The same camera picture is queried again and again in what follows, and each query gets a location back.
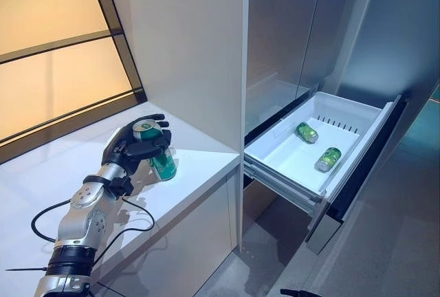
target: robotic arm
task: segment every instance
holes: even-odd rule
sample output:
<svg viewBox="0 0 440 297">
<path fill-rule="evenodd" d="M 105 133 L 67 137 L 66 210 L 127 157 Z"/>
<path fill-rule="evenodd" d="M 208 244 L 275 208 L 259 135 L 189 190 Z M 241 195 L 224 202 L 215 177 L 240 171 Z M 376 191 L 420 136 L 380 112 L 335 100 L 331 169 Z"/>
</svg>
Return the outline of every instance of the robotic arm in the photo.
<svg viewBox="0 0 440 297">
<path fill-rule="evenodd" d="M 162 154 L 171 143 L 171 132 L 146 141 L 133 137 L 133 125 L 140 120 L 160 120 L 164 115 L 138 118 L 118 131 L 104 150 L 101 169 L 88 175 L 70 201 L 69 212 L 61 220 L 58 237 L 47 271 L 34 297 L 83 297 L 89 295 L 90 273 L 107 226 L 107 216 L 119 197 L 133 192 L 130 176 L 141 160 Z"/>
</svg>

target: aluminum can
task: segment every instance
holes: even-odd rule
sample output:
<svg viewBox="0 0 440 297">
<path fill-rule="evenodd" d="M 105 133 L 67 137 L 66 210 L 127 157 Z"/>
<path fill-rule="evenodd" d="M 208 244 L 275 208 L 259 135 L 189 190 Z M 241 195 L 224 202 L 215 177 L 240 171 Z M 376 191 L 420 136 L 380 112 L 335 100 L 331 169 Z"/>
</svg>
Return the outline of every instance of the aluminum can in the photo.
<svg viewBox="0 0 440 297">
<path fill-rule="evenodd" d="M 162 135 L 162 129 L 155 120 L 140 120 L 133 125 L 133 137 L 137 141 L 155 139 Z M 169 180 L 176 175 L 177 167 L 169 149 L 148 160 L 159 180 Z"/>
<path fill-rule="evenodd" d="M 300 123 L 296 127 L 296 132 L 304 141 L 314 144 L 318 140 L 318 132 L 313 130 L 306 122 Z"/>
<path fill-rule="evenodd" d="M 341 151 L 335 147 L 328 148 L 319 160 L 316 162 L 315 166 L 319 171 L 327 172 L 333 168 L 336 162 L 341 158 Z"/>
</svg>

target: window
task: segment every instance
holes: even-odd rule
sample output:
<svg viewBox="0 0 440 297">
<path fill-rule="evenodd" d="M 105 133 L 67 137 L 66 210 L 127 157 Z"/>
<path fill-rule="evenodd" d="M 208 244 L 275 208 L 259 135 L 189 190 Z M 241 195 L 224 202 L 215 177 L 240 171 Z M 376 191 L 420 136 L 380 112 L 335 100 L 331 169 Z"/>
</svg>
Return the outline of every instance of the window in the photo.
<svg viewBox="0 0 440 297">
<path fill-rule="evenodd" d="M 0 163 L 144 101 L 113 0 L 0 0 Z"/>
</svg>

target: white countertop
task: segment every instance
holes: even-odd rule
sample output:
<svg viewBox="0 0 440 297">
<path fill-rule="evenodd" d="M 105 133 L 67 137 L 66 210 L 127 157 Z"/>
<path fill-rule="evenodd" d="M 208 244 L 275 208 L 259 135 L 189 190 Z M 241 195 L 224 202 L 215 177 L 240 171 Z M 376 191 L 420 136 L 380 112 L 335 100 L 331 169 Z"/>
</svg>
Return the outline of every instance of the white countertop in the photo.
<svg viewBox="0 0 440 297">
<path fill-rule="evenodd" d="M 86 175 L 98 171 L 105 144 L 117 127 L 152 113 L 165 113 L 170 122 L 173 132 L 171 148 L 175 152 L 173 157 L 177 174 L 169 181 L 157 182 L 150 174 L 149 167 L 140 165 L 132 176 L 135 191 L 129 200 L 150 211 L 157 221 L 157 227 L 151 232 L 127 232 L 121 236 L 106 253 L 102 266 L 97 267 L 100 275 L 116 265 L 115 262 L 120 259 L 119 256 L 115 257 L 117 253 L 123 253 L 124 256 L 132 253 L 157 233 L 158 228 L 169 223 L 239 164 L 238 153 L 150 102 L 54 140 L 0 165 L 3 201 L 0 227 L 3 237 L 7 237 L 0 241 L 0 258 L 4 269 L 47 265 L 53 243 L 41 240 L 32 233 L 30 222 L 33 216 L 52 204 L 69 199 L 80 188 Z M 55 209 L 41 217 L 37 223 L 40 231 L 55 237 L 67 207 Z M 145 228 L 149 225 L 144 212 L 126 203 L 122 207 L 118 204 L 113 216 L 118 222 L 113 225 L 110 238 L 122 229 Z M 39 278 L 44 275 L 44 272 L 0 273 L 4 296 L 33 296 Z"/>
</svg>

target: freezer drawer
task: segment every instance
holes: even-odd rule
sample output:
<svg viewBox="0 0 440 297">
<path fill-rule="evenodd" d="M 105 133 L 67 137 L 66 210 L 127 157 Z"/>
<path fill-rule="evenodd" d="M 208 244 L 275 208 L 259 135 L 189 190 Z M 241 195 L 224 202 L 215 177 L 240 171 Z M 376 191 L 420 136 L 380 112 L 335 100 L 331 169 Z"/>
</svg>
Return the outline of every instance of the freezer drawer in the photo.
<svg viewBox="0 0 440 297">
<path fill-rule="evenodd" d="M 365 179 L 386 140 L 381 137 L 381 146 L 376 145 L 375 153 L 369 153 L 364 168 L 360 168 L 362 160 L 398 102 L 400 96 L 380 109 L 317 92 L 245 148 L 245 173 L 313 217 L 309 227 L 313 230 L 341 190 L 345 189 L 344 194 L 347 188 L 352 189 L 351 194 L 359 190 L 363 181 L 348 187 L 347 182 L 355 171 L 362 172 L 357 176 Z M 318 132 L 316 143 L 307 144 L 297 136 L 296 127 L 301 122 Z M 394 125 L 387 127 L 387 136 Z M 315 163 L 329 147 L 340 149 L 342 156 L 330 171 L 322 173 L 315 169 Z"/>
</svg>

